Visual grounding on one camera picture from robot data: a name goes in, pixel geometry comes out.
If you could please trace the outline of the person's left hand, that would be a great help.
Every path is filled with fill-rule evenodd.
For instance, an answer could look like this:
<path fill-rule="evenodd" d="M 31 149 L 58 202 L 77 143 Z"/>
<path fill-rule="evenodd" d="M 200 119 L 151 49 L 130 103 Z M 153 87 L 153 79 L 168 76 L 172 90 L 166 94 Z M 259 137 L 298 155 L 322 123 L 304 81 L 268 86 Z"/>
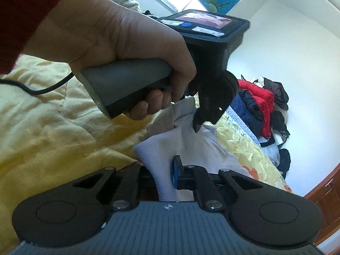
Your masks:
<path fill-rule="evenodd" d="M 160 58 L 174 70 L 172 92 L 151 91 L 126 116 L 142 120 L 178 101 L 195 77 L 182 36 L 111 0 L 60 0 L 29 39 L 23 53 L 65 62 L 75 74 L 117 59 Z"/>

